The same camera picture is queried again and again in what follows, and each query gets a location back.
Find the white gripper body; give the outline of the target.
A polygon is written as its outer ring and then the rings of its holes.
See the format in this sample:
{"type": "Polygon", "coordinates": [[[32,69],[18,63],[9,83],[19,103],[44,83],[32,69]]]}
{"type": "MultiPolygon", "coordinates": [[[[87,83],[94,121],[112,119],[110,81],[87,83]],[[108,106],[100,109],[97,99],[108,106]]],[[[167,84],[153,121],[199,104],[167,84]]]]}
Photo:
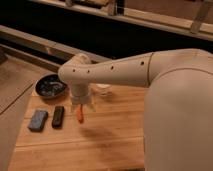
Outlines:
{"type": "Polygon", "coordinates": [[[89,104],[91,102],[91,92],[88,84],[71,84],[69,88],[73,105],[89,104]]]}

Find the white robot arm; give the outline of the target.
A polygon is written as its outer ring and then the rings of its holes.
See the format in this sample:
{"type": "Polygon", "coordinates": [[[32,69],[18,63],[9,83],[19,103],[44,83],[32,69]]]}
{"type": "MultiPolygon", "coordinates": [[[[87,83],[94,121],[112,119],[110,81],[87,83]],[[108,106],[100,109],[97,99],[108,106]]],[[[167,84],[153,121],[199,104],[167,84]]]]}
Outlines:
{"type": "Polygon", "coordinates": [[[213,53],[187,48],[93,64],[77,54],[58,70],[71,101],[91,83],[146,87],[145,171],[213,171],[213,53]]]}

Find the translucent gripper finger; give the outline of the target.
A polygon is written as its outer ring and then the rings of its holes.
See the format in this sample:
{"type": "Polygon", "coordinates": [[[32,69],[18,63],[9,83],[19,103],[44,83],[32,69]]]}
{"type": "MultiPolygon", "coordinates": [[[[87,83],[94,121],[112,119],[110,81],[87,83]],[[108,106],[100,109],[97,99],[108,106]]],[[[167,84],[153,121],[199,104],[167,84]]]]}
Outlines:
{"type": "Polygon", "coordinates": [[[71,105],[71,112],[74,112],[76,109],[76,105],[71,105]]]}
{"type": "Polygon", "coordinates": [[[93,105],[92,103],[87,104],[87,107],[88,107],[91,111],[95,112],[95,107],[94,107],[94,105],[93,105]]]}

